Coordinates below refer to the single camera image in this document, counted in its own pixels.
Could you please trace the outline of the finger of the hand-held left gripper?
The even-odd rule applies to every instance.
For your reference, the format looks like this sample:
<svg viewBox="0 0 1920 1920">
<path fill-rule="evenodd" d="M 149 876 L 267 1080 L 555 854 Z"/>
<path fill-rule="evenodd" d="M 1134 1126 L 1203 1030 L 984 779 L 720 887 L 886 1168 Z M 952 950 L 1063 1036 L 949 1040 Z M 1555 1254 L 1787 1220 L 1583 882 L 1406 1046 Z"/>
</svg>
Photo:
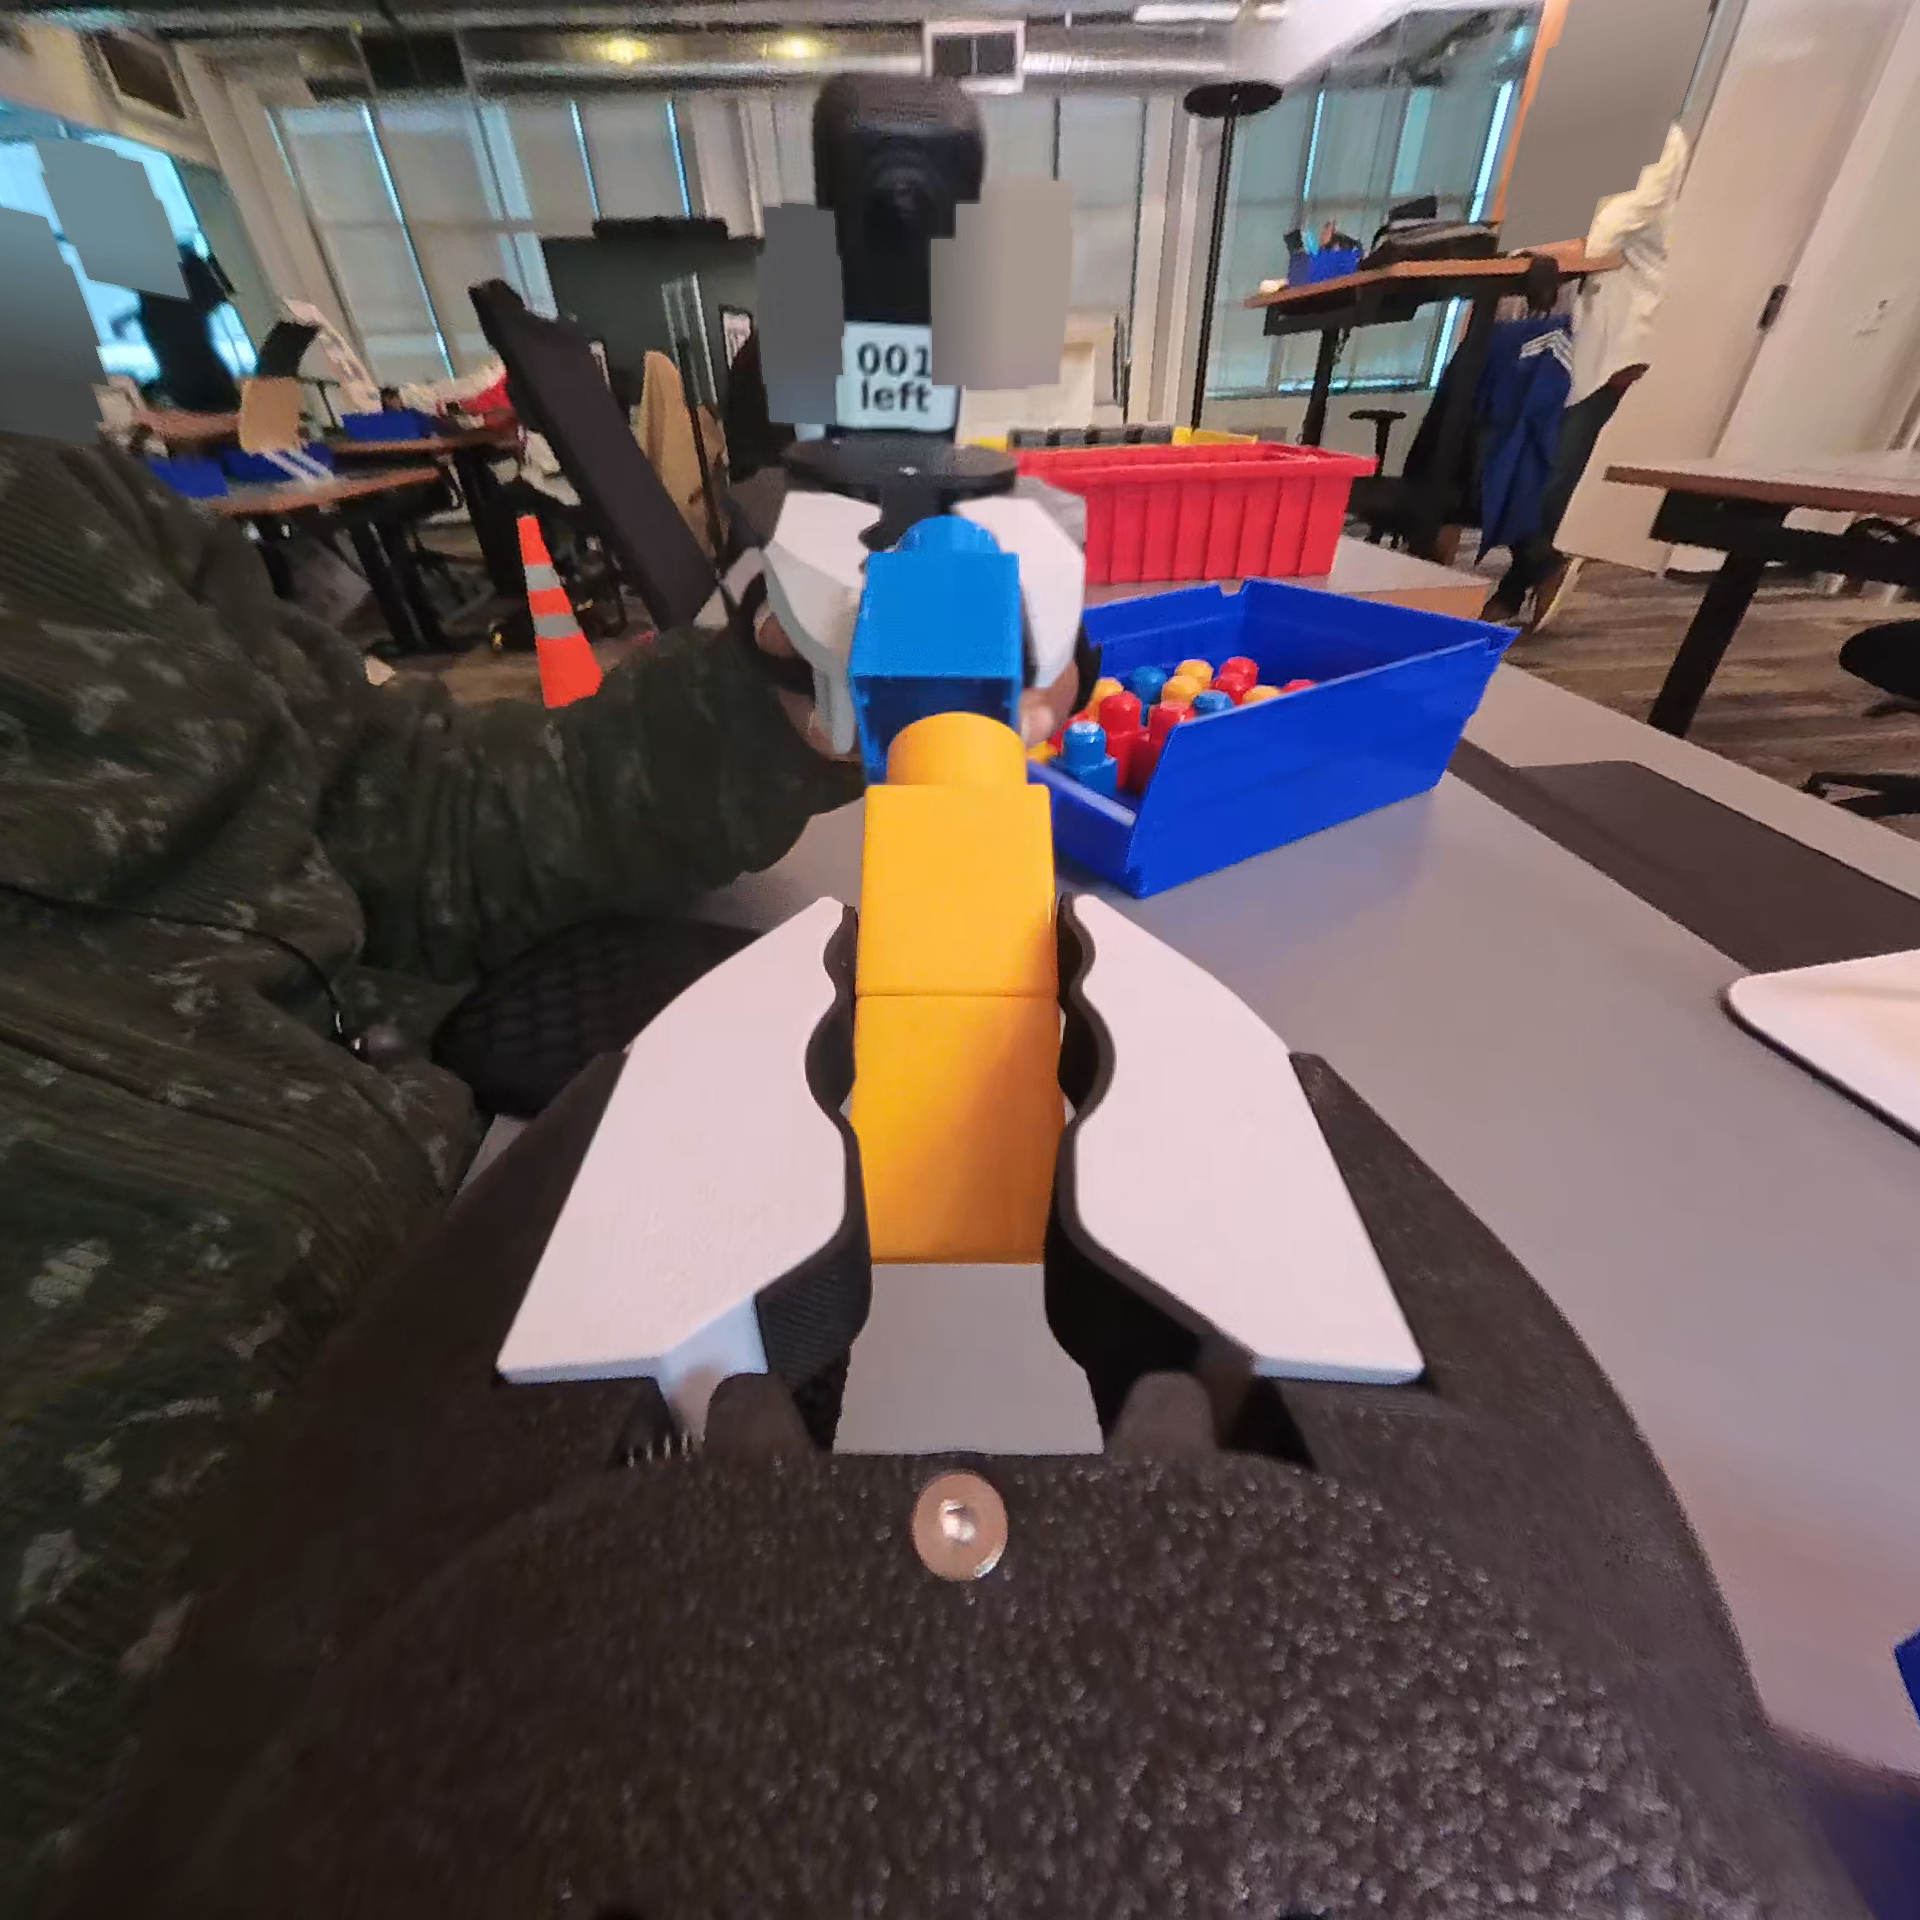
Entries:
<svg viewBox="0 0 1920 1920">
<path fill-rule="evenodd" d="M 1084 681 L 1085 505 L 1077 496 L 979 496 L 958 514 L 1017 567 L 1022 708 L 1073 708 Z"/>
<path fill-rule="evenodd" d="M 880 503 L 857 496 L 787 496 L 761 550 L 775 622 L 812 675 L 812 707 L 835 755 L 857 752 L 847 681 L 857 609 Z"/>
</svg>

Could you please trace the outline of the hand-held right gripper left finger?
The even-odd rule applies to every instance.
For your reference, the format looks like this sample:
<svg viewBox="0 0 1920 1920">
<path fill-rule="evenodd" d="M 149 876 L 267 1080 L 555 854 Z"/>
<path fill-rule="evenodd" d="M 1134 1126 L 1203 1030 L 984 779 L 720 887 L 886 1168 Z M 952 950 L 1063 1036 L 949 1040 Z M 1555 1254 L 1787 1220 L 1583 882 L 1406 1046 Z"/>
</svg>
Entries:
<svg viewBox="0 0 1920 1920">
<path fill-rule="evenodd" d="M 817 898 L 627 1048 L 507 1335 L 504 1386 L 646 1382 L 703 1436 L 772 1377 L 831 1440 L 873 1306 L 852 1086 L 857 913 Z"/>
</svg>

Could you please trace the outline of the blue mega block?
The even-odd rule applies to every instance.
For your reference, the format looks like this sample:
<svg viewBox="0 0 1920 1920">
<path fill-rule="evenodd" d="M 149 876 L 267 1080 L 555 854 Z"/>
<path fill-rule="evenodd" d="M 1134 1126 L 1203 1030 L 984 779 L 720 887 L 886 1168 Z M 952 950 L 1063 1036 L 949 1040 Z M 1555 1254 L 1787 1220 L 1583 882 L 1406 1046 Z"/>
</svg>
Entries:
<svg viewBox="0 0 1920 1920">
<path fill-rule="evenodd" d="M 972 520 L 910 526 L 870 556 L 847 658 L 854 732 L 870 779 L 921 718 L 975 713 L 1013 727 L 1023 691 L 1017 559 Z"/>
</svg>

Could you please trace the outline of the group of mega blocks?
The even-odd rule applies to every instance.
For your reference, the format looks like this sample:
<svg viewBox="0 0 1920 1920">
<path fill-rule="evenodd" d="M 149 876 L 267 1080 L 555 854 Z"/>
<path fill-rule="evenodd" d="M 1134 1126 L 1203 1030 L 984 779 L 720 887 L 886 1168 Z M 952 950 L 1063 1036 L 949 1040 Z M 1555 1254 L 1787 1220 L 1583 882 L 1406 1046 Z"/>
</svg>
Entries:
<svg viewBox="0 0 1920 1920">
<path fill-rule="evenodd" d="M 1267 680 L 1251 656 L 1203 656 L 1169 671 L 1141 665 L 1125 680 L 1097 680 L 1067 726 L 1025 751 L 1029 764 L 1104 800 L 1141 800 L 1176 730 L 1307 692 L 1316 680 Z"/>
</svg>

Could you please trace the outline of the yellow mega block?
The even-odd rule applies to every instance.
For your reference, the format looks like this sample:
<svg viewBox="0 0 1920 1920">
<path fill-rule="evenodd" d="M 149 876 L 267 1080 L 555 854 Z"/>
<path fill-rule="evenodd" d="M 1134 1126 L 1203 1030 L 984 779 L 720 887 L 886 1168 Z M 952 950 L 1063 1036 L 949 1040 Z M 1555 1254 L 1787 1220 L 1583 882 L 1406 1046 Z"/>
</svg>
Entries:
<svg viewBox="0 0 1920 1920">
<path fill-rule="evenodd" d="M 1043 1259 L 1061 1046 L 1054 1000 L 860 1000 L 847 1118 L 878 1264 Z"/>
<path fill-rule="evenodd" d="M 972 711 L 899 734 L 863 802 L 857 994 L 1054 1002 L 1055 911 L 1049 792 L 1019 734 Z"/>
</svg>

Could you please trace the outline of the red plastic bin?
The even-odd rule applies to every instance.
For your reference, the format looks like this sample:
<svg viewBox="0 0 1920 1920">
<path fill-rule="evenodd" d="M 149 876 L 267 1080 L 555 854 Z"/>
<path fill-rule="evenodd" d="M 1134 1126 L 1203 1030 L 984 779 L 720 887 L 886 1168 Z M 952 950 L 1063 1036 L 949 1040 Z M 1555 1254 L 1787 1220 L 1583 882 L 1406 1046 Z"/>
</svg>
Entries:
<svg viewBox="0 0 1920 1920">
<path fill-rule="evenodd" d="M 1019 472 L 1085 505 L 1089 588 L 1316 580 L 1375 462 L 1268 441 L 1022 449 Z"/>
</svg>

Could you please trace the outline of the orange traffic cone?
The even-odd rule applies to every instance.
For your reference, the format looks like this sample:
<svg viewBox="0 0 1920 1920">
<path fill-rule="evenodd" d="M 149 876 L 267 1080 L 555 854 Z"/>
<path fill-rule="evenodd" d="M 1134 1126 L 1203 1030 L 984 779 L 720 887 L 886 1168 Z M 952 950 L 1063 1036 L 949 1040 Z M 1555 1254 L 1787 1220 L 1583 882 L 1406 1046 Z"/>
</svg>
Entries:
<svg viewBox="0 0 1920 1920">
<path fill-rule="evenodd" d="M 555 711 L 587 703 L 604 687 L 604 668 L 535 514 L 516 516 L 516 540 L 544 707 Z"/>
</svg>

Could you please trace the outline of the grey table with wooden edge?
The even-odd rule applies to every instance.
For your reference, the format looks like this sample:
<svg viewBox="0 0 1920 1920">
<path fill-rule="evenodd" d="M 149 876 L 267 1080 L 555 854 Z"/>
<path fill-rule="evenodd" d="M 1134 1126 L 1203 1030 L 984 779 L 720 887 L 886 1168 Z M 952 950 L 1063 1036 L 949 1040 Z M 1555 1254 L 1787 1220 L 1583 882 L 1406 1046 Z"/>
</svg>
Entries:
<svg viewBox="0 0 1920 1920">
<path fill-rule="evenodd" d="M 1248 586 L 1244 579 L 1223 579 L 1207 583 L 1105 583 L 1089 586 L 1085 602 L 1089 609 L 1152 596 L 1164 592 L 1183 592 L 1188 588 L 1219 588 L 1223 592 L 1239 592 Z M 1416 561 L 1409 553 L 1384 545 L 1366 545 L 1355 538 L 1342 538 L 1335 545 L 1332 570 L 1315 579 L 1278 579 L 1278 586 L 1303 588 L 1310 592 L 1332 592 L 1351 600 L 1383 604 L 1391 609 L 1415 609 L 1437 612 L 1441 618 L 1477 618 L 1493 591 L 1478 574 L 1441 567 L 1429 561 Z"/>
</svg>

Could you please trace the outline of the black floor lamp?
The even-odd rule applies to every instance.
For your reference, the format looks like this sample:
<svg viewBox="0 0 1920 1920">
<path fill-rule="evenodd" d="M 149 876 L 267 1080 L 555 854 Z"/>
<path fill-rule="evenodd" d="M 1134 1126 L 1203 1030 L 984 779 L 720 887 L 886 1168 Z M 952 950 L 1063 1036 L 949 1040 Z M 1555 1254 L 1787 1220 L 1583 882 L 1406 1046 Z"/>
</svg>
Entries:
<svg viewBox="0 0 1920 1920">
<path fill-rule="evenodd" d="M 1221 258 L 1225 252 L 1225 230 L 1231 201 L 1231 162 L 1236 150 L 1236 132 L 1241 122 L 1270 113 L 1281 99 L 1281 88 L 1268 80 L 1216 80 L 1190 88 L 1183 96 L 1183 111 L 1196 123 L 1207 123 L 1216 131 L 1216 170 L 1207 224 L 1207 267 L 1203 279 L 1203 304 L 1197 311 L 1197 332 L 1190 368 L 1190 394 L 1187 406 L 1187 425 L 1197 438 L 1205 419 L 1208 396 L 1208 360 L 1216 323 L 1216 288 L 1221 275 Z"/>
</svg>

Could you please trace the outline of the black office chair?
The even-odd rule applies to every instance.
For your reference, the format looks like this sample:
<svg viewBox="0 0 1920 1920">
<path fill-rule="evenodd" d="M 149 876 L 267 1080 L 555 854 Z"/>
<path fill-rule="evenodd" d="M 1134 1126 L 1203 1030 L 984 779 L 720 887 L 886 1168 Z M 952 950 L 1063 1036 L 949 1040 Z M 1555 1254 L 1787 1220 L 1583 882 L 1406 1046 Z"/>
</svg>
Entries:
<svg viewBox="0 0 1920 1920">
<path fill-rule="evenodd" d="M 1873 713 L 1917 716 L 1917 619 L 1883 622 L 1849 638 L 1839 671 L 1879 692 Z M 1917 772 L 1813 772 L 1803 793 L 1883 824 L 1917 814 Z"/>
<path fill-rule="evenodd" d="M 1403 467 L 1353 486 L 1345 532 L 1449 567 L 1480 516 L 1480 387 L 1491 346 L 1447 361 Z"/>
</svg>

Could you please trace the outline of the wooden background desk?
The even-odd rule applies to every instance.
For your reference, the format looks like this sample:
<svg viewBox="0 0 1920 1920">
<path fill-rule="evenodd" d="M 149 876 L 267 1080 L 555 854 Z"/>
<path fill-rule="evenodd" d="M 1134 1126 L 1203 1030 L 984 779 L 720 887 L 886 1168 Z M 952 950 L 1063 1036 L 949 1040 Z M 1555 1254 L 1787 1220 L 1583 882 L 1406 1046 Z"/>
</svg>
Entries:
<svg viewBox="0 0 1920 1920">
<path fill-rule="evenodd" d="M 492 464 L 524 444 L 509 417 L 445 423 L 425 440 L 334 434 L 302 449 L 255 454 L 260 476 L 245 478 L 231 473 L 231 462 L 243 457 L 238 417 L 134 407 L 121 440 L 166 487 L 243 528 L 278 594 L 292 591 L 295 532 L 343 538 L 380 611 L 390 656 L 425 656 L 445 646 L 416 526 L 453 503 L 478 520 Z"/>
<path fill-rule="evenodd" d="M 1917 588 L 1915 542 L 1851 532 L 1857 520 L 1915 523 L 1917 457 L 1849 454 L 1799 467 L 1729 462 L 1607 464 L 1603 481 L 1659 496 L 1656 545 L 1718 556 L 1702 600 L 1670 656 L 1647 726 L 1686 736 L 1743 615 L 1772 567 Z"/>
</svg>

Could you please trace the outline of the wooden standing desk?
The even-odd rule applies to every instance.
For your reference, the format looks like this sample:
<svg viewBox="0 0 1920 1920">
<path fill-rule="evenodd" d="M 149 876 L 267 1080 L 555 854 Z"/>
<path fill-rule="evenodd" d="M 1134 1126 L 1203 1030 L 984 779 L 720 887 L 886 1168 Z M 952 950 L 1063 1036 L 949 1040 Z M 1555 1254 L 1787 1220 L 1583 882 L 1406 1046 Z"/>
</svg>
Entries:
<svg viewBox="0 0 1920 1920">
<path fill-rule="evenodd" d="M 1535 258 L 1550 260 L 1560 282 L 1583 282 L 1622 265 L 1619 252 L 1589 252 L 1581 240 L 1529 247 L 1508 256 L 1415 258 L 1368 273 L 1351 273 L 1299 286 L 1275 286 L 1244 299 L 1245 308 L 1264 315 L 1267 338 L 1301 332 L 1319 334 L 1311 390 L 1303 417 L 1301 444 L 1319 449 L 1328 425 L 1328 399 L 1344 334 L 1372 324 L 1409 321 L 1421 307 L 1464 303 L 1469 308 L 1461 346 L 1469 347 L 1471 366 L 1484 364 L 1497 304 L 1512 297 Z"/>
</svg>

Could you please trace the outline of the blue jacket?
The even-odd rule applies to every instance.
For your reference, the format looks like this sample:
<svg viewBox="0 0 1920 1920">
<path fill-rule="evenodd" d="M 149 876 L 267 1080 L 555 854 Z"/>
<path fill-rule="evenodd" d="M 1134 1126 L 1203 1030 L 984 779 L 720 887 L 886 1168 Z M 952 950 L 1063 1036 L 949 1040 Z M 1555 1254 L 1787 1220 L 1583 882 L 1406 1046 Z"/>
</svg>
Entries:
<svg viewBox="0 0 1920 1920">
<path fill-rule="evenodd" d="M 1569 319 L 1494 324 L 1473 396 L 1480 559 L 1543 528 L 1569 370 Z"/>
</svg>

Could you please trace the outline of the person in green sweater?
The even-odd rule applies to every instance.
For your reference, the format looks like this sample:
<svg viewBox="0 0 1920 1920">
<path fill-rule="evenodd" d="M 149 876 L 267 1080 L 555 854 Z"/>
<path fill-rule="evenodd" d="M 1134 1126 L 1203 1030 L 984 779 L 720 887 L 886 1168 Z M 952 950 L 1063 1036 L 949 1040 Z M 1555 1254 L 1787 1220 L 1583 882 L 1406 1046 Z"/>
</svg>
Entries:
<svg viewBox="0 0 1920 1920">
<path fill-rule="evenodd" d="M 255 1424 L 472 1147 L 332 842 L 453 718 L 123 455 L 4 434 L 4 1916 L 128 1780 Z"/>
</svg>

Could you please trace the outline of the white document stand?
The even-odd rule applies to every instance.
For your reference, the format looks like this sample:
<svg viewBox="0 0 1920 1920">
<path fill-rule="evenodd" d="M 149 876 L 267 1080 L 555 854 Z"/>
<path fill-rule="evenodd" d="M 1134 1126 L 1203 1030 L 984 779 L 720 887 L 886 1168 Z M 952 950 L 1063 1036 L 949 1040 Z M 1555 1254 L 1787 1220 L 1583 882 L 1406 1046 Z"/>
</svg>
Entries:
<svg viewBox="0 0 1920 1920">
<path fill-rule="evenodd" d="M 1729 1019 L 1822 1084 L 1917 1139 L 1917 951 L 1751 975 Z"/>
</svg>

